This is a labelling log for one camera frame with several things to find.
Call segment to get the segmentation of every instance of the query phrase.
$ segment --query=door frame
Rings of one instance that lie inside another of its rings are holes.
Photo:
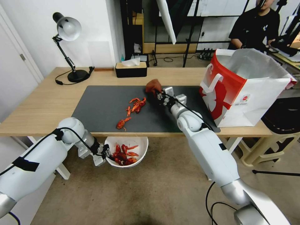
[[[34,79],[37,83],[41,83],[44,79],[41,71],[39,70],[38,66],[35,64],[35,61],[31,57],[29,51],[27,50],[24,42],[20,38],[18,32],[16,31],[15,27],[13,26],[12,22],[8,18],[6,12],[4,11],[2,5],[0,4],[0,25],[5,30],[7,36],[13,43],[15,49],[17,50],[18,54],[21,57],[21,54],[24,56],[23,61],[25,65],[28,67],[29,71],[31,72]]]

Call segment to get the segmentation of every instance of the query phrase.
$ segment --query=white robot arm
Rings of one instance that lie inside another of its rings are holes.
[[[264,193],[244,183],[237,164],[217,135],[204,128],[199,113],[188,111],[187,97],[174,97],[173,88],[165,88],[158,100],[169,108],[179,129],[206,175],[221,187],[225,196],[242,208],[235,212],[238,224],[290,224],[275,203]],[[57,129],[41,138],[0,173],[0,218],[5,216],[21,198],[35,191],[63,162],[68,150],[78,147],[78,155],[93,156],[96,166],[111,157],[108,145],[99,144],[76,118],[60,122]]]
[[[218,136],[208,128],[199,113],[188,111],[187,97],[174,97],[172,87],[164,88],[158,100],[169,108],[179,129],[188,139],[189,146],[207,177],[216,182],[224,195],[242,208],[235,212],[238,224],[290,224],[275,203],[264,193],[243,182],[237,163]]]
[[[108,145],[99,144],[78,119],[62,120],[57,129],[41,138],[0,173],[0,218],[21,198],[37,190],[64,161],[73,145],[78,147],[79,157],[92,155],[96,166],[110,157]]]

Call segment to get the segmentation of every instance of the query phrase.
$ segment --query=desk lamp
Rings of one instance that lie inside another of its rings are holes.
[[[54,36],[52,39],[57,44],[57,47],[62,52],[63,56],[65,57],[65,60],[67,61],[67,63],[69,64],[69,66],[72,69],[72,72],[70,72],[68,74],[68,80],[70,82],[79,83],[81,81],[88,79],[92,73],[91,68],[93,69],[93,67],[90,67],[89,73],[85,70],[76,70],[75,64],[72,62],[72,60],[68,56],[66,56],[66,54],[64,53],[64,51],[62,50],[62,48],[59,45],[59,42],[62,40],[74,41],[79,37],[79,35],[81,33],[80,23],[78,22],[78,20],[76,20],[74,18],[64,17],[59,12],[55,12],[53,14],[53,20],[57,24],[58,34],[56,36]]]

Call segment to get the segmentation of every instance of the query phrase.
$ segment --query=paper bag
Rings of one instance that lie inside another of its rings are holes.
[[[255,49],[217,49],[199,92],[217,127],[255,126],[295,83],[275,60]]]

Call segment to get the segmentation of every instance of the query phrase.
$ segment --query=wooden table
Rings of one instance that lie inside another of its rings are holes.
[[[55,77],[69,68],[55,68],[51,74],[22,102],[14,112],[0,124],[0,136],[44,136],[53,131],[58,123],[73,114],[88,85],[146,85],[158,78],[162,85],[200,85],[205,68],[148,68],[146,77],[117,78],[114,71],[93,72],[86,81],[75,85],[58,85]],[[67,75],[60,80],[68,83]],[[135,133],[135,132],[92,132],[93,136],[184,136],[183,133]],[[254,127],[224,127],[219,137],[230,137],[225,144],[232,152],[242,137],[267,137],[271,135],[262,121]],[[67,169],[61,165],[58,171],[68,179]]]

